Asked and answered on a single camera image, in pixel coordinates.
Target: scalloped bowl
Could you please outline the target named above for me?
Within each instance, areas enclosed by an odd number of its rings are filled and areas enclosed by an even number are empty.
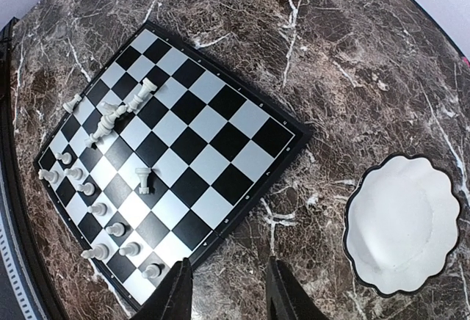
[[[449,177],[425,157],[393,155],[369,169],[346,207],[356,277],[383,297],[417,291],[443,270],[459,213]]]

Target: chess piece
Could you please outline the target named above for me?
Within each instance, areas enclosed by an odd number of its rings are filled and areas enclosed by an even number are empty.
[[[147,98],[148,94],[156,90],[156,85],[147,78],[145,78],[142,82],[142,89],[140,89],[139,93],[134,95],[132,101],[127,104],[127,112],[136,111],[139,105],[145,101],[145,98]]]
[[[102,116],[98,123],[96,132],[90,134],[90,137],[85,140],[85,145],[88,148],[91,148],[93,143],[97,142],[101,137],[111,133],[112,129],[115,127],[116,119],[126,113],[126,108],[126,105],[122,105],[116,108],[113,113]]]
[[[103,110],[104,110],[105,114],[109,115],[109,114],[113,113],[115,110],[117,110],[119,106],[118,105],[112,105],[110,103],[107,103],[107,102],[103,101],[101,103],[101,107],[103,107]]]
[[[145,271],[142,273],[142,277],[144,277],[145,279],[157,278],[161,274],[162,270],[160,269],[160,267],[154,263],[151,263],[145,268]]]
[[[135,256],[140,252],[140,245],[135,241],[126,244],[124,247],[119,249],[119,254],[122,256]]]
[[[79,184],[78,186],[76,186],[76,190],[82,192],[83,194],[89,197],[95,192],[95,186],[93,186],[93,183],[88,182],[85,183],[85,185]]]
[[[104,229],[106,233],[116,236],[116,237],[122,237],[124,236],[124,233],[126,233],[126,226],[124,226],[120,222],[116,222],[115,224],[108,226]]]
[[[70,164],[72,162],[72,155],[69,153],[55,153],[54,156],[57,160],[62,161],[63,164]]]
[[[109,249],[104,244],[97,244],[94,248],[90,250],[84,250],[82,252],[83,259],[91,259],[95,258],[96,260],[104,260],[109,255]]]
[[[57,171],[39,170],[37,174],[39,179],[45,179],[52,184],[57,183],[59,180],[59,173]]]
[[[96,216],[104,216],[108,211],[108,207],[103,203],[94,203],[91,206],[88,206],[88,212]]]
[[[76,181],[80,181],[83,176],[83,171],[79,169],[78,167],[75,168],[66,168],[64,170],[65,175],[68,175],[69,177],[72,177]]]
[[[150,193],[150,189],[147,186],[147,179],[148,175],[152,172],[152,170],[148,167],[141,167],[135,169],[136,174],[139,176],[140,179],[140,194],[148,194]]]
[[[82,97],[79,94],[75,94],[72,101],[66,102],[62,105],[65,111],[68,113],[73,112],[73,108],[77,105],[78,102],[82,100]]]

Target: brown marble tabletop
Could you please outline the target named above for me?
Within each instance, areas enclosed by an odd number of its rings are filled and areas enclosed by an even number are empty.
[[[63,116],[62,102],[147,19],[314,130],[282,179],[195,272],[194,319],[265,319],[269,255],[292,266],[331,319],[470,319],[470,70],[413,2],[42,0],[14,28],[12,110],[29,215],[71,319],[127,315],[79,257],[32,160]],[[462,205],[461,240],[444,273],[417,295],[384,299],[355,281],[341,238],[358,179],[396,151],[423,153],[449,172]]]

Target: black chessboard frame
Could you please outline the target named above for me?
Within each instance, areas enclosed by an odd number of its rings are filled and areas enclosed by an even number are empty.
[[[295,156],[303,149],[306,143],[311,138],[311,132],[309,128],[302,123],[299,123],[291,115],[286,113],[284,110],[280,109],[278,105],[268,98],[266,95],[260,93],[258,90],[244,83],[238,79],[234,74],[227,71],[226,69],[220,67],[219,65],[214,64],[208,57],[204,56],[201,52],[195,50],[194,48],[185,44],[179,37],[171,35],[165,30],[161,29],[154,23],[147,21],[144,25],[135,32],[135,34],[128,40],[119,51],[108,61],[104,68],[94,77],[94,79],[86,86],[86,88],[80,93],[81,97],[89,92],[90,88],[95,85],[95,83],[100,79],[103,73],[109,68],[109,66],[117,60],[117,58],[124,52],[124,50],[134,41],[134,39],[143,31],[149,30],[153,32],[157,37],[165,40],[172,47],[178,49],[183,54],[188,56],[193,61],[197,62],[199,65],[206,68],[208,71],[212,72],[214,75],[217,75],[222,81],[230,85],[232,88],[236,89],[240,94],[245,96],[248,100],[251,100],[254,103],[257,103],[260,107],[263,108],[267,114],[276,119],[279,123],[282,123],[285,128],[291,131],[294,134],[294,139],[289,143],[287,148],[283,149],[283,152],[272,163],[272,167],[275,169],[270,172],[270,169],[265,173],[266,177],[262,182],[256,182],[254,186],[248,191],[245,196],[245,203],[241,208],[234,208],[229,215],[227,215],[226,226],[219,230],[214,230],[218,232],[218,238],[213,238],[208,241],[209,245],[201,252],[196,250],[191,255],[191,263],[193,268],[197,268],[214,250],[221,244],[223,239],[230,234],[233,229],[239,225],[242,220],[246,217],[248,212],[257,204],[260,198],[267,192],[267,190],[273,185],[281,176],[283,171],[293,162]],[[59,121],[57,127],[54,131],[48,135],[47,140],[42,145],[40,152],[34,160],[34,168],[37,172],[41,166],[39,160],[42,158],[45,151],[48,149],[53,138],[57,135],[58,131],[65,124],[69,117],[73,114],[65,113],[64,117]],[[58,213],[61,215],[65,224],[69,227],[72,234],[77,238],[80,245],[84,250],[90,249],[90,244],[84,238],[82,233],[79,231],[77,226],[68,216],[68,212],[65,210],[65,207],[61,204],[58,197],[56,196],[55,191],[47,181],[42,181],[44,188],[48,192],[49,197],[54,202],[54,206]],[[113,273],[110,269],[101,261],[93,259],[93,263],[98,268],[99,272],[102,273],[104,277],[115,287],[117,292],[124,297],[129,304],[135,309],[139,310],[141,304],[126,290],[126,288],[121,284],[120,281],[116,280]]]

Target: chessboard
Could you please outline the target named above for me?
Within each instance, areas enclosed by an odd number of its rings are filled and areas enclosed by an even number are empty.
[[[103,102],[129,103],[148,79],[157,86],[137,111],[91,148],[85,140],[105,114]],[[35,159],[55,171],[42,181],[84,250],[98,244],[98,270],[136,310],[176,261],[197,267],[243,220],[310,138],[306,126],[199,51],[147,22],[80,94]],[[69,153],[70,164],[56,159]],[[150,194],[140,194],[138,167],[149,167]],[[81,179],[64,174],[80,168]],[[92,183],[86,195],[78,184]],[[106,214],[87,212],[94,203]],[[126,226],[123,236],[104,229]],[[122,256],[136,242],[140,252]],[[162,270],[142,278],[148,265]]]

